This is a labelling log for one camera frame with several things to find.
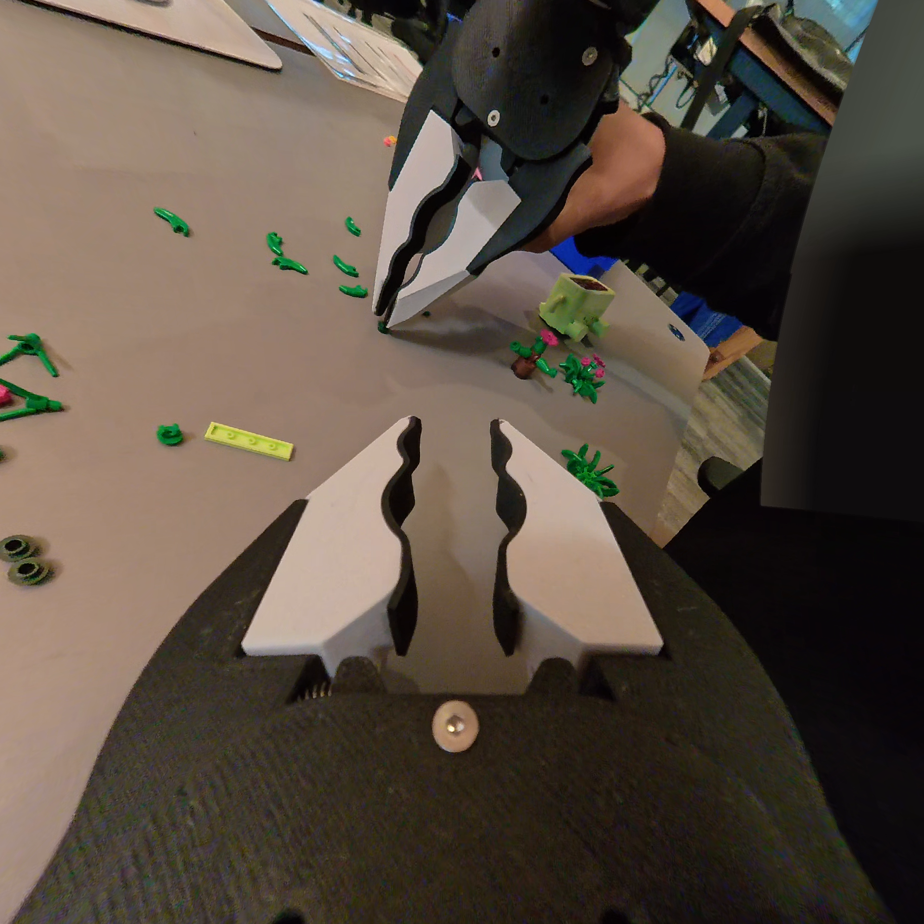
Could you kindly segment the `green leafy toy plant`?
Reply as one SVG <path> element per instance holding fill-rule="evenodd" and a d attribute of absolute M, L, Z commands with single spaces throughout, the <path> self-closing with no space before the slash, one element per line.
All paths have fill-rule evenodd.
<path fill-rule="evenodd" d="M 589 451 L 590 445 L 587 443 L 581 445 L 576 451 L 572 449 L 562 450 L 561 456 L 565 460 L 567 472 L 601 500 L 617 496 L 620 489 L 609 478 L 609 473 L 614 466 L 609 465 L 605 468 L 600 468 L 601 451 L 596 451 L 592 457 L 588 455 Z"/>

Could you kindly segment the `pale panel with blue sticker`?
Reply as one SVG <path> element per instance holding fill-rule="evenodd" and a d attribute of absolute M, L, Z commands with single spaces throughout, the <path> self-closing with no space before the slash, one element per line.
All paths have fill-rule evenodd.
<path fill-rule="evenodd" d="M 602 283 L 615 294 L 603 318 L 608 329 L 594 339 L 608 377 L 687 412 L 699 394 L 709 348 L 624 263 L 610 268 Z"/>

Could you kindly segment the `clear plastic sheet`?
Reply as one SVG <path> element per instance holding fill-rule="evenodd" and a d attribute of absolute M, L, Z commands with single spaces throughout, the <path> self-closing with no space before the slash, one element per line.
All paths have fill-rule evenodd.
<path fill-rule="evenodd" d="M 401 103 L 410 97 L 422 64 L 390 33 L 323 2 L 268 1 L 267 5 L 341 81 Z"/>

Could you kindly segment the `person's black clothing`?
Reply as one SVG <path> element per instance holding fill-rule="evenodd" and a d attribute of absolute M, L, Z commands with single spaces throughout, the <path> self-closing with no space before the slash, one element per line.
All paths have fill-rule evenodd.
<path fill-rule="evenodd" d="M 923 921 L 923 525 L 760 503 L 741 477 L 665 546 L 757 655 L 850 849 Z"/>

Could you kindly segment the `lime green flat toy plate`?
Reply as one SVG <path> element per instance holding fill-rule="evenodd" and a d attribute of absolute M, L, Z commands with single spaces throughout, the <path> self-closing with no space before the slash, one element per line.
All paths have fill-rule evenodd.
<path fill-rule="evenodd" d="M 252 454 L 283 461 L 290 461 L 294 452 L 294 446 L 286 441 L 218 422 L 211 422 L 203 436 L 207 442 L 215 445 L 239 448 Z"/>

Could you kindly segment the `black office chair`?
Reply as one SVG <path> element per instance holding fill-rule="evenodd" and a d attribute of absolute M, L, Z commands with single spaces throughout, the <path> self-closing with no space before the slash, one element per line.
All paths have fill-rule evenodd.
<path fill-rule="evenodd" d="M 759 482 L 762 462 L 763 459 L 759 458 L 749 467 L 740 468 L 719 456 L 710 456 L 697 471 L 699 490 L 711 500 L 741 477 L 753 476 Z"/>

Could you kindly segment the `white board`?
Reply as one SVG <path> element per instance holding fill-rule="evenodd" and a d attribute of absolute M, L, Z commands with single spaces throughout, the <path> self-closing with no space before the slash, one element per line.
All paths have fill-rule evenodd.
<path fill-rule="evenodd" d="M 267 71 L 278 72 L 283 66 L 278 54 L 224 1 L 42 1 L 41 4 Z"/>

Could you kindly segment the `green toy stem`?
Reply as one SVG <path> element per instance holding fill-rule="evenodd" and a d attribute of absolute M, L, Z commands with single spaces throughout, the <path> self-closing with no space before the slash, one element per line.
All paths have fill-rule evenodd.
<path fill-rule="evenodd" d="M 29 416 L 57 413 L 64 411 L 64 405 L 52 398 L 34 394 L 26 389 L 20 388 L 4 379 L 1 379 L 2 389 L 5 389 L 9 396 L 19 398 L 23 404 L 20 408 L 6 410 L 1 413 L 1 422 L 17 420 Z"/>
<path fill-rule="evenodd" d="M 6 339 L 13 344 L 13 347 L 1 355 L 1 366 L 6 365 L 20 356 L 34 357 L 40 360 L 40 363 L 52 377 L 59 377 L 59 370 L 48 355 L 39 334 L 10 334 Z"/>

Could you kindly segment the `person's right hand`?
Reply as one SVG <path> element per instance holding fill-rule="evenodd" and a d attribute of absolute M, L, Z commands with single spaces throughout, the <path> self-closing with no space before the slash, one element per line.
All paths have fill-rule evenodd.
<path fill-rule="evenodd" d="M 544 252 L 569 237 L 627 220 L 652 199 L 665 151 L 659 126 L 620 101 L 598 124 L 590 140 L 590 166 L 572 186 L 561 212 L 521 250 Z"/>

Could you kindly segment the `scattered green toy leaves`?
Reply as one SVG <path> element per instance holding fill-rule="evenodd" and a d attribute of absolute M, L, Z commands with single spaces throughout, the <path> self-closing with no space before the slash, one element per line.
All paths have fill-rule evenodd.
<path fill-rule="evenodd" d="M 192 236 L 189 223 L 187 223 L 178 214 L 160 206 L 154 207 L 153 212 L 160 220 L 168 223 L 173 233 L 186 238 L 190 238 Z M 285 255 L 283 237 L 275 232 L 270 232 L 265 235 L 264 239 L 266 247 L 272 254 L 272 266 L 276 267 L 280 271 L 294 271 L 301 275 L 308 275 L 308 269 L 303 263 Z M 332 255 L 332 263 L 337 271 L 339 271 L 345 278 L 349 278 L 351 280 L 359 280 L 359 269 L 355 265 L 343 260 L 338 254 Z M 341 283 L 338 287 L 338 290 L 344 295 L 359 299 L 366 298 L 369 295 L 369 290 L 367 287 L 359 282 L 354 284 Z"/>

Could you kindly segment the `wooden table with blue frame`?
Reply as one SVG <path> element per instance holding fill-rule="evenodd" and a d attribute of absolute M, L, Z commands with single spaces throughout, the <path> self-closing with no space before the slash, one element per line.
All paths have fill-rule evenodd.
<path fill-rule="evenodd" d="M 752 136 L 771 128 L 830 134 L 844 95 L 818 85 L 750 27 L 766 3 L 733 10 L 726 2 L 687 2 L 690 20 L 672 49 L 695 88 L 681 128 L 693 130 L 709 100 L 717 101 L 723 90 L 730 101 L 709 138 L 731 138 L 741 128 Z"/>

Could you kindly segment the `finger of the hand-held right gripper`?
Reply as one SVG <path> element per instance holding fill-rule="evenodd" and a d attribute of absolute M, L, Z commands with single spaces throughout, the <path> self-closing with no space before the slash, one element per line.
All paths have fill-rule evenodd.
<path fill-rule="evenodd" d="M 440 297 L 474 277 L 470 263 L 519 205 L 520 198 L 501 180 L 473 182 L 458 202 L 445 240 L 426 251 L 410 282 L 401 286 L 385 320 L 387 327 L 409 320 Z"/>
<path fill-rule="evenodd" d="M 373 291 L 374 314 L 390 321 L 400 290 L 442 245 L 473 172 L 473 149 L 451 124 L 430 110 L 390 187 Z"/>

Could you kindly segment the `person's right forearm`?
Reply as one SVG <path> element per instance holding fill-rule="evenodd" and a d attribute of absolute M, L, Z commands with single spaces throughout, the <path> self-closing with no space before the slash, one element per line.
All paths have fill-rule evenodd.
<path fill-rule="evenodd" d="M 716 140 L 644 117 L 665 140 L 653 197 L 621 223 L 578 234 L 578 251 L 646 263 L 678 291 L 777 341 L 828 137 Z"/>

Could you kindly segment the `green toy plant pink flowers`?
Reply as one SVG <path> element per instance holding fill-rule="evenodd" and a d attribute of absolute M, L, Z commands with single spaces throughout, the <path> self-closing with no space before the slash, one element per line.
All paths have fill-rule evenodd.
<path fill-rule="evenodd" d="M 578 356 L 571 353 L 559 363 L 558 368 L 574 396 L 597 404 L 598 394 L 605 386 L 606 376 L 606 366 L 599 355 Z"/>

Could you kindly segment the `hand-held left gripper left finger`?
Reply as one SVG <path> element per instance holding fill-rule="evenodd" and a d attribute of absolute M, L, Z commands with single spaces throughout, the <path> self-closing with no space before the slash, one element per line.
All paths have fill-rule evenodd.
<path fill-rule="evenodd" d="M 314 489 L 260 600 L 242 650 L 341 661 L 406 656 L 417 626 L 410 540 L 422 422 L 400 419 Z"/>

